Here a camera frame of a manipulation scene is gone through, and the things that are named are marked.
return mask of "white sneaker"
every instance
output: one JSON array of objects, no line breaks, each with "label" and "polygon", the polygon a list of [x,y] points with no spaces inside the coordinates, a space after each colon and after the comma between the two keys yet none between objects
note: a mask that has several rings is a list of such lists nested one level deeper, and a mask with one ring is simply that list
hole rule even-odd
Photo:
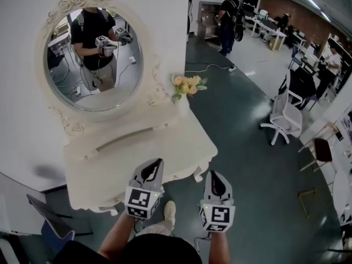
[{"label": "white sneaker", "polygon": [[176,204],[172,200],[168,201],[164,207],[165,220],[170,220],[172,226],[175,226]]}]

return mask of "ceiling light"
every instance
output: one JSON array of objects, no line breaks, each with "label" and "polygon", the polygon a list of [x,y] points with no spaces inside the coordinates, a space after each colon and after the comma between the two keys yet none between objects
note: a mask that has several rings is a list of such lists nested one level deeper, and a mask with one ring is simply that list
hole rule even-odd
[{"label": "ceiling light", "polygon": [[313,1],[313,0],[308,0],[315,8],[319,9],[319,6]]},{"label": "ceiling light", "polygon": [[321,12],[321,14],[324,16],[324,18],[325,18],[329,23],[331,23],[329,17],[326,15],[326,13]]}]

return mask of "mirror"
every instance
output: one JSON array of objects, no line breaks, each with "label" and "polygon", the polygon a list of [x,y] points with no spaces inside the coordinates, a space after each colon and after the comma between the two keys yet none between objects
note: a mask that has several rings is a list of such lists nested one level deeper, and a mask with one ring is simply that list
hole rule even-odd
[{"label": "mirror", "polygon": [[138,37],[118,13],[102,8],[75,10],[56,25],[47,43],[49,84],[78,109],[115,108],[139,83]]}]

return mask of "brick wall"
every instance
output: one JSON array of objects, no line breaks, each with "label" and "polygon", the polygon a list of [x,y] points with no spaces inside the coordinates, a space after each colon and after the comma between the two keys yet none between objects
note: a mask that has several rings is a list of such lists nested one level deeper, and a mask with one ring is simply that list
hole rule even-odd
[{"label": "brick wall", "polygon": [[311,12],[307,8],[293,2],[291,0],[261,0],[260,9],[269,12],[271,18],[289,13],[291,18],[289,24],[299,29],[305,34],[307,39],[306,47],[310,42],[324,46],[329,37],[329,33],[337,35],[339,42],[344,48],[348,48],[346,37],[329,22],[325,21],[323,17]]}]

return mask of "white shirt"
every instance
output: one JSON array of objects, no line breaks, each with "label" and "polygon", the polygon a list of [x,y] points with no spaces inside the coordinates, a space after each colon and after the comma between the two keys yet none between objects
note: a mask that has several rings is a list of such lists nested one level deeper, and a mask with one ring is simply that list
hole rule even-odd
[{"label": "white shirt", "polygon": [[[325,59],[325,62],[329,64],[338,64],[341,67],[341,57],[337,53],[335,55],[330,55],[329,57],[327,57]],[[340,68],[327,67],[327,69],[330,70],[334,75],[337,75],[337,73],[340,71]]]}]

